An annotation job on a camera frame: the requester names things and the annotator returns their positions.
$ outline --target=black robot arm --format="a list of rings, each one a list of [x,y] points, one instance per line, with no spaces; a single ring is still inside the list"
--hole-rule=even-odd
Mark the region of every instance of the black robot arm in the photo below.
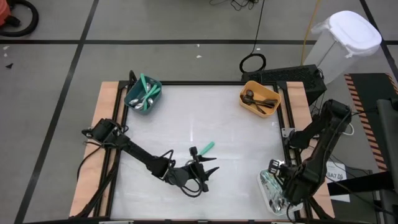
[[[284,141],[290,149],[302,151],[309,147],[311,138],[319,134],[312,155],[299,166],[270,163],[269,172],[274,173],[289,203],[298,205],[303,200],[313,201],[311,197],[325,181],[326,162],[350,122],[351,109],[335,100],[328,100],[323,104],[319,117],[303,131],[292,131]]]
[[[101,119],[94,128],[85,129],[82,133],[89,139],[99,142],[104,147],[113,147],[130,154],[146,165],[152,175],[171,185],[180,187],[181,190],[190,197],[196,195],[187,194],[185,184],[188,180],[193,179],[199,185],[200,192],[207,192],[208,186],[206,181],[209,176],[214,173],[218,167],[205,171],[203,164],[200,162],[210,161],[215,158],[204,158],[198,155],[196,147],[190,148],[190,154],[193,162],[179,168],[175,168],[175,160],[172,159],[173,150],[169,150],[164,155],[158,157],[149,154],[143,148],[132,142],[129,137],[123,134],[122,127],[111,119]]]

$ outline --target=white trash can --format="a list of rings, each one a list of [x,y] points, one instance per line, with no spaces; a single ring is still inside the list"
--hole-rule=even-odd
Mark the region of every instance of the white trash can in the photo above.
[[[315,64],[325,76],[325,84],[333,81],[360,57],[374,54],[380,46],[380,33],[362,16],[351,11],[333,14],[311,30],[318,34],[304,65]]]

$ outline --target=yellow cable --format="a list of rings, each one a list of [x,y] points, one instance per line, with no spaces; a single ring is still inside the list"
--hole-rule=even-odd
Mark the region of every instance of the yellow cable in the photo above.
[[[312,22],[313,22],[313,20],[315,18],[315,15],[317,14],[317,11],[318,11],[320,3],[321,3],[321,0],[317,0],[317,3],[315,4],[315,9],[313,10],[313,13],[312,13],[312,17],[311,17],[310,23],[308,24],[308,28],[307,28],[307,31],[305,33],[303,49],[302,49],[302,52],[301,52],[301,65],[303,65],[303,63],[304,63],[303,60],[304,60],[304,52],[305,52],[305,43],[307,42],[307,37],[308,37],[308,34],[310,33]]]

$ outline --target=orange striped sign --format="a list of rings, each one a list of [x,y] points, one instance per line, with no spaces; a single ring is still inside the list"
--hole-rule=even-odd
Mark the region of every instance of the orange striped sign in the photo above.
[[[396,93],[398,94],[398,88],[395,86],[395,83],[394,83],[393,79],[391,78],[391,76],[390,75],[388,75],[388,76],[390,78],[391,83],[394,86],[394,89],[396,90]],[[358,92],[356,91],[353,79],[351,78],[350,75],[344,75],[344,77],[346,79],[348,90],[351,93],[351,97],[352,97],[353,102],[354,102],[354,108],[357,111],[359,111],[359,112],[364,111],[364,108],[362,107],[361,98],[359,97]],[[368,139],[368,143],[369,143],[369,145],[370,145],[370,147],[372,149],[374,160],[376,161],[376,164],[377,164],[377,166],[379,168],[379,171],[380,172],[387,171],[386,163],[384,163],[384,158],[383,158],[383,156],[381,154],[381,151],[379,149],[379,145],[377,144],[377,140],[376,140],[376,138],[373,135],[372,127],[369,124],[369,120],[366,117],[366,113],[359,114],[359,118],[361,120],[363,129],[365,131],[365,135],[366,135],[366,137]]]

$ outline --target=white table surface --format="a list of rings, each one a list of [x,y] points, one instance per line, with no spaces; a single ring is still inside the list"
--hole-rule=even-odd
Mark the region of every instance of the white table surface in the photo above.
[[[174,149],[173,159],[180,167],[190,159],[189,147],[196,146],[200,152],[214,141],[205,157],[217,160],[203,165],[220,168],[207,182],[209,192],[189,198],[122,152],[111,218],[287,219],[267,210],[256,180],[271,159],[284,160],[277,113],[260,118],[243,108],[241,89],[163,86],[162,97],[150,114],[129,110],[126,135],[149,153],[160,156]]]

